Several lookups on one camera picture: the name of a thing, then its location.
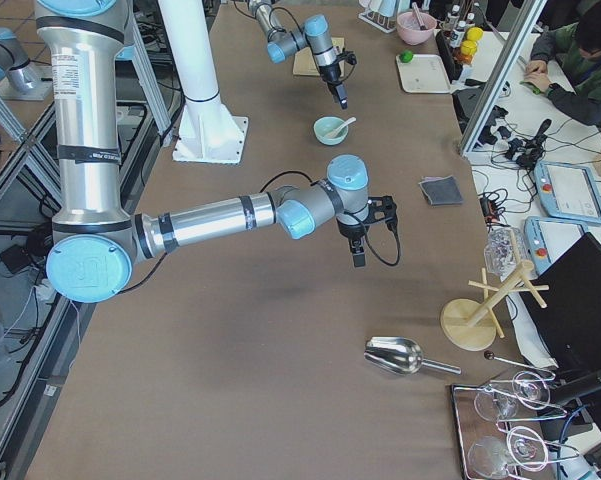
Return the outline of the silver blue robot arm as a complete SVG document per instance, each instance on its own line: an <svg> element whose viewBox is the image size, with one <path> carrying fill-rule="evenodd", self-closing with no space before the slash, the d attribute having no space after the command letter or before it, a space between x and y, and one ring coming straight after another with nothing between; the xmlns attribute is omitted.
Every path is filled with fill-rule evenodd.
<svg viewBox="0 0 601 480"><path fill-rule="evenodd" d="M353 51L336 49L326 17L323 14L313 15L300 25L292 16L296 28L288 30L275 13L276 10L285 10L284 7L274 7L274 1L247 1L246 4L265 34L270 60L281 63L309 49L321 80L327 85L334 101L346 110L348 94L344 82L348 76L343 75L341 64L345 62L355 69L357 58Z"/></svg>
<svg viewBox="0 0 601 480"><path fill-rule="evenodd" d="M279 63L308 47L342 108L347 94L326 18L309 17L282 31L270 1L248 1ZM179 76L184 109L174 160L237 164L248 127L222 103L201 1L159 1ZM39 36L51 52L61 177L61 209L52 219L54 246L46 273L55 290L82 303L107 300L127 285L135 263L207 239L279 224L293 239L336 218L352 253L369 216L364 162L341 155L307 188L282 187L155 218L121 206L115 59L131 32L130 1L36 1Z"/></svg>

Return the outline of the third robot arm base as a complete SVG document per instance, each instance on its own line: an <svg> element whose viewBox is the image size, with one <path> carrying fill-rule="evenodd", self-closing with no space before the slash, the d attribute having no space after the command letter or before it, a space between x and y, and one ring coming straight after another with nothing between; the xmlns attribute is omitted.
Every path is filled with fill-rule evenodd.
<svg viewBox="0 0 601 480"><path fill-rule="evenodd" d="M44 101L52 87L50 69L36 65L15 33L0 27L0 97Z"/></svg>

